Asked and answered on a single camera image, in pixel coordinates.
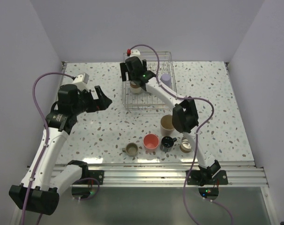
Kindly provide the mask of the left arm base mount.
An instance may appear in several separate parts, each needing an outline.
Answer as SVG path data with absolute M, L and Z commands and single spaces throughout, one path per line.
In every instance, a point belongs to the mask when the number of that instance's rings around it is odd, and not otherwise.
M 104 177 L 104 170 L 89 170 L 89 173 L 84 178 L 80 178 L 74 184 L 103 185 Z

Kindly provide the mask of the lavender plastic cup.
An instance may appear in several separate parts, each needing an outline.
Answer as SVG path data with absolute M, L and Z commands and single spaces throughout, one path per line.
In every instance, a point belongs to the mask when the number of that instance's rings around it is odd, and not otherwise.
M 167 86 L 169 89 L 172 87 L 172 82 L 171 82 L 171 76 L 170 74 L 162 74 L 160 77 L 161 83 L 163 83 L 165 86 Z

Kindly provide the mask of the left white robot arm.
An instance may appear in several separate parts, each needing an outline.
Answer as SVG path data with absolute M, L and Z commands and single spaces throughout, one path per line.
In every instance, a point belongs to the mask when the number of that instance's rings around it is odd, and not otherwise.
M 62 174 L 52 178 L 59 152 L 68 139 L 81 113 L 106 110 L 112 100 L 95 86 L 98 96 L 90 90 L 80 90 L 74 84 L 60 86 L 58 100 L 46 115 L 46 127 L 36 156 L 19 185 L 12 185 L 9 196 L 23 212 L 51 215 L 56 210 L 60 195 L 74 183 L 84 184 L 91 179 L 87 163 L 71 160 Z

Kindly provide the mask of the small olive mug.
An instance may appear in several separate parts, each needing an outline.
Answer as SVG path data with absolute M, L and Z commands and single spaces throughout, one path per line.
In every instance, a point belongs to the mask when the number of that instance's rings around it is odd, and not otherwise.
M 126 153 L 130 157 L 135 157 L 138 154 L 138 146 L 131 142 L 122 149 L 122 152 Z

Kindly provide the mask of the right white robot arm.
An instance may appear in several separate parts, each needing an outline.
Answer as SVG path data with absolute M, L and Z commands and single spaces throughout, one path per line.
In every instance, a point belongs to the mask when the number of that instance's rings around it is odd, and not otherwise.
M 200 97 L 183 97 L 174 92 L 167 85 L 159 81 L 158 75 L 147 69 L 146 60 L 133 56 L 120 63 L 122 81 L 132 81 L 144 91 L 155 95 L 172 110 L 172 124 L 179 133 L 195 144 L 194 158 L 187 173 L 187 178 L 197 178 L 198 185 L 211 184 L 217 179 L 221 166 L 209 150 L 199 146 L 200 128 L 205 125 L 214 114 L 213 104 Z M 195 100 L 207 102 L 211 106 L 211 115 L 200 124 Z

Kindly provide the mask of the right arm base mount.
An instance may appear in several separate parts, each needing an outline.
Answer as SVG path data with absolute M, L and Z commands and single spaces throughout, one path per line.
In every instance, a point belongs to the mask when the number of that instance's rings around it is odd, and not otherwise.
M 213 177 L 204 175 L 200 170 L 192 170 L 187 179 L 188 185 L 228 185 L 229 181 L 225 170 L 218 171 Z

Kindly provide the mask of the black mug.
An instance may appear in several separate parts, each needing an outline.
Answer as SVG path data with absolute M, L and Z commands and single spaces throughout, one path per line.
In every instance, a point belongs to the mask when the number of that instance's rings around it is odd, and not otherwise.
M 170 136 L 163 137 L 160 144 L 160 150 L 165 153 L 169 152 L 174 146 L 176 141 L 177 141 L 176 137 L 175 138 L 172 138 Z

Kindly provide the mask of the coral pink cup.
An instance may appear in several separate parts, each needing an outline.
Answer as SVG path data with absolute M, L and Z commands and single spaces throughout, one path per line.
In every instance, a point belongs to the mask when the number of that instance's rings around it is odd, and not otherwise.
M 159 138 L 155 134 L 147 134 L 143 139 L 143 145 L 146 152 L 152 153 L 156 151 L 159 146 Z

